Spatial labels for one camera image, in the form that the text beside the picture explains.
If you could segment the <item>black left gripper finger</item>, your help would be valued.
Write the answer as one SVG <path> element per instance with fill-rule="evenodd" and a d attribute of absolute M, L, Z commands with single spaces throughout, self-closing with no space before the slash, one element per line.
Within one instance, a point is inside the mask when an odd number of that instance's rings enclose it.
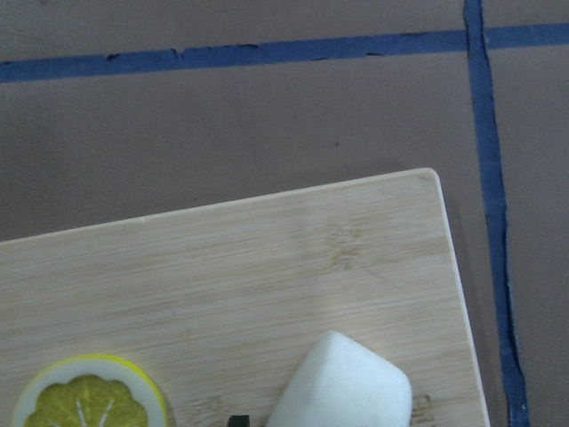
<path fill-rule="evenodd" d="M 228 427 L 250 427 L 250 416 L 231 415 L 228 419 Z"/>

